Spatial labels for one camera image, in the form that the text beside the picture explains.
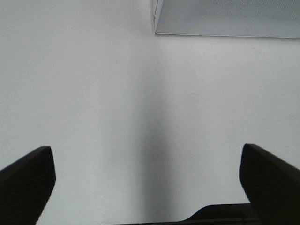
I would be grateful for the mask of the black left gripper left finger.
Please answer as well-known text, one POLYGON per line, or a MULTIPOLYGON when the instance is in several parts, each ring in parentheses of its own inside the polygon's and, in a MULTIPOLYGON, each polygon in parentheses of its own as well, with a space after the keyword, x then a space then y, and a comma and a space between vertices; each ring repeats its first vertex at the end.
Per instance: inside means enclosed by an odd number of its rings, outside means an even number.
POLYGON ((0 171, 0 223, 35 225, 56 182, 51 147, 42 146, 0 171))

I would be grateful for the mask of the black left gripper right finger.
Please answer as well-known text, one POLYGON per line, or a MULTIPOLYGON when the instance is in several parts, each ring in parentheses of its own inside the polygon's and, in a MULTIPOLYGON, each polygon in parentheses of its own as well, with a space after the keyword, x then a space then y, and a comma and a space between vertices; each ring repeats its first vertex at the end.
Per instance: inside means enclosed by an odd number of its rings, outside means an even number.
POLYGON ((242 149, 239 179, 264 225, 300 223, 300 171, 255 144, 242 149))

